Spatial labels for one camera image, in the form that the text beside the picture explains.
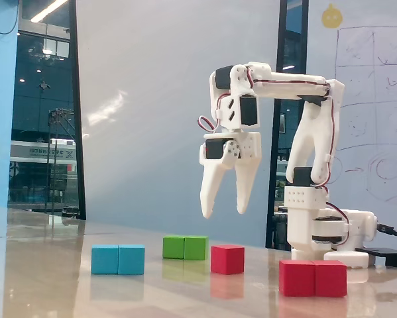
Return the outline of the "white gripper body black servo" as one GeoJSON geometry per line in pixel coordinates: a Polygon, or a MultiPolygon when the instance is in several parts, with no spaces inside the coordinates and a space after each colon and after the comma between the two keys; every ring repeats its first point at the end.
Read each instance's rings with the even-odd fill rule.
{"type": "Polygon", "coordinates": [[[262,159],[259,132],[218,132],[204,135],[200,146],[201,165],[258,166],[262,159]]]}

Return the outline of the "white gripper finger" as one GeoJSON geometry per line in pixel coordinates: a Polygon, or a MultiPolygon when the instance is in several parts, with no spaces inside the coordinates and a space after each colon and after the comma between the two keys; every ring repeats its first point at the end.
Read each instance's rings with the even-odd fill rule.
{"type": "Polygon", "coordinates": [[[223,176],[232,166],[220,163],[205,163],[203,171],[203,180],[201,183],[200,202],[203,216],[208,219],[213,213],[213,206],[223,176]]]}
{"type": "Polygon", "coordinates": [[[244,214],[247,210],[260,161],[260,158],[238,159],[235,164],[237,211],[239,214],[244,214]]]}

